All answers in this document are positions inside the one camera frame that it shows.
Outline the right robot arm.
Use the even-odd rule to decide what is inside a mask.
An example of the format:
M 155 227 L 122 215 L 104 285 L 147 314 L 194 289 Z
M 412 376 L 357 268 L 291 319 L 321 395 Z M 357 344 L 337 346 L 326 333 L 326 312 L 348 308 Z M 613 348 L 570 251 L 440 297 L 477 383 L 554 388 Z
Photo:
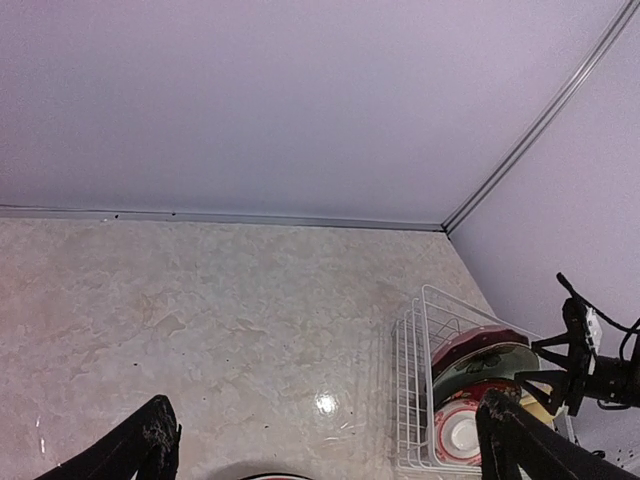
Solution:
M 570 416 L 575 416 L 586 398 L 600 402 L 607 410 L 637 408 L 639 347 L 634 347 L 629 360 L 621 355 L 599 355 L 596 349 L 599 316 L 576 297 L 565 300 L 562 318 L 564 333 L 531 344 L 539 359 L 556 368 L 521 371 L 515 374 L 515 381 L 552 415 L 565 408 Z

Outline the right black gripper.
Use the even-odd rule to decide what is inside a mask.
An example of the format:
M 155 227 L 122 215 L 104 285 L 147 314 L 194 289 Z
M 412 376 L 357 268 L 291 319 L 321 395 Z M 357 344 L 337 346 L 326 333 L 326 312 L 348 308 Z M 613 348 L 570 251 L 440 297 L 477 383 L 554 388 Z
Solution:
M 587 379 L 595 371 L 596 357 L 587 343 L 585 308 L 569 298 L 562 308 L 567 332 L 536 340 L 531 350 L 540 358 L 566 370 L 568 382 L 561 377 L 542 379 L 519 378 L 519 385 L 541 407 L 556 416 L 567 407 L 576 416 L 586 393 Z

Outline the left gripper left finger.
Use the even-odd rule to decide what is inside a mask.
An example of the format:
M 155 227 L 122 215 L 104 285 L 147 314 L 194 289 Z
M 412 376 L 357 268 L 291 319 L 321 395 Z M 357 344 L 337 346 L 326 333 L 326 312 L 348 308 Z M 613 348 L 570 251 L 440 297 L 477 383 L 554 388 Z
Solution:
M 156 395 L 91 447 L 44 473 L 55 479 L 174 479 L 181 425 L 169 398 Z

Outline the red teal floral plate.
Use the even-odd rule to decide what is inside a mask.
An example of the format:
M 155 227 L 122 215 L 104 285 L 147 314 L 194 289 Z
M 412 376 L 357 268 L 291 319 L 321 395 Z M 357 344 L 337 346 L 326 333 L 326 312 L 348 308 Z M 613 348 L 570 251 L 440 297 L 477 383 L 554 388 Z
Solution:
M 207 479 L 311 479 L 311 476 L 299 469 L 278 462 L 242 461 L 211 472 Z

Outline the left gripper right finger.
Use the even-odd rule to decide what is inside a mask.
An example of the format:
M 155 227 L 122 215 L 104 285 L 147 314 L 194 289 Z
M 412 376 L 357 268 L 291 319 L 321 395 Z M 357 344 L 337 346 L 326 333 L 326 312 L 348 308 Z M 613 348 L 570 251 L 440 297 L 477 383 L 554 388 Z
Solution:
M 475 419 L 484 479 L 635 477 L 565 439 L 495 389 L 484 394 Z

